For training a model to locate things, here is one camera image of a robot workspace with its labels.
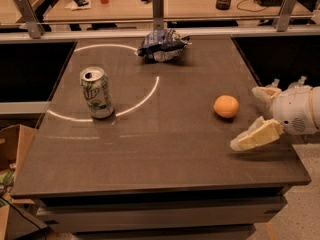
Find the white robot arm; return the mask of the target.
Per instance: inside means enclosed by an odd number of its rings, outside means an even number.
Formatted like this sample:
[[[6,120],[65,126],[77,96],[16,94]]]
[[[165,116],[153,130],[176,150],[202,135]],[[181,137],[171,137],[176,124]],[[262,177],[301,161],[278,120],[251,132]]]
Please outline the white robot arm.
[[[308,135],[320,131],[320,87],[303,85],[285,91],[276,87],[254,87],[252,92],[270,106],[272,118],[257,118],[230,142],[232,150],[255,149],[278,140],[283,133]]]

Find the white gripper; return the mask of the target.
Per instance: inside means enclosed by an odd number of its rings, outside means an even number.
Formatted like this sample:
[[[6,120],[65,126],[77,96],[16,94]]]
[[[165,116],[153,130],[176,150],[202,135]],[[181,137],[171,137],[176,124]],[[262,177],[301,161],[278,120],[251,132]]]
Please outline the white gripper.
[[[245,151],[272,143],[284,131],[291,135],[315,133],[315,119],[312,116],[313,87],[288,88],[254,87],[252,93],[268,108],[274,119],[257,118],[250,127],[230,142],[234,151]]]

